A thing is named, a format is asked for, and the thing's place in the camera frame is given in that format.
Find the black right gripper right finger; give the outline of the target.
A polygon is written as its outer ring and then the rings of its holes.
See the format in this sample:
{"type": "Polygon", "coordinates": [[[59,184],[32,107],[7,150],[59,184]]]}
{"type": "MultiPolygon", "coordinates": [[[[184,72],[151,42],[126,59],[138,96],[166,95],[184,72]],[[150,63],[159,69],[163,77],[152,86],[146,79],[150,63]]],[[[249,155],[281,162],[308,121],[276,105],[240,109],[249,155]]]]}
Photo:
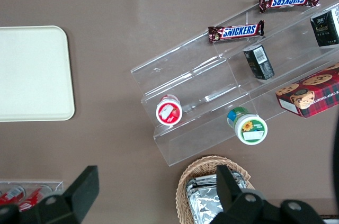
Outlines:
{"type": "Polygon", "coordinates": [[[243,192],[225,165],[216,169],[217,194],[223,211],[212,223],[278,223],[279,211],[254,191],[243,192]]]}

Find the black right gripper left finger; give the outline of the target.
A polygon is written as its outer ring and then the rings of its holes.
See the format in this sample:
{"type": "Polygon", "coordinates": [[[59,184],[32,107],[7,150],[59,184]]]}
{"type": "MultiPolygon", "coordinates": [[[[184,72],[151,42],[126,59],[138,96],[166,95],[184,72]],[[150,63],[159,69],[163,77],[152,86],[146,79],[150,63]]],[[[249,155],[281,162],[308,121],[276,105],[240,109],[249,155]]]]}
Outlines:
{"type": "Polygon", "coordinates": [[[34,207],[38,223],[82,223],[99,191],[98,167],[87,166],[66,191],[46,197],[34,207]]]}

